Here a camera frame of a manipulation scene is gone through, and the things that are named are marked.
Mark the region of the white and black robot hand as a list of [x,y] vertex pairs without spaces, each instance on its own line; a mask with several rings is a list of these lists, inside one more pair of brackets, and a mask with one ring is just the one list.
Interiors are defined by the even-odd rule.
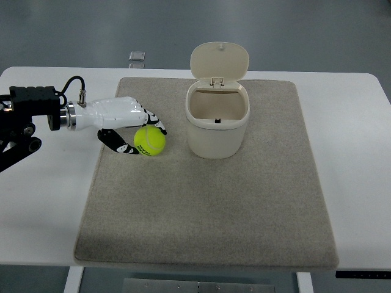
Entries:
[[167,135],[164,125],[152,112],[144,109],[136,99],[126,96],[113,99],[101,99],[87,103],[82,107],[72,102],[60,110],[60,125],[72,131],[80,131],[89,126],[98,129],[98,139],[109,149],[117,153],[141,154],[116,132],[120,128],[139,129],[143,126],[156,126]]

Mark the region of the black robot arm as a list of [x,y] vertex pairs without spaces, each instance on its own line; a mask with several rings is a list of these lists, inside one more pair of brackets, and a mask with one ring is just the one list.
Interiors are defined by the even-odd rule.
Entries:
[[86,85],[80,76],[71,77],[61,91],[53,86],[11,86],[9,94],[1,95],[2,172],[40,149],[42,141],[34,136],[34,117],[45,115],[52,131],[76,129],[76,106],[65,95],[74,80],[81,82],[78,105],[85,107]]

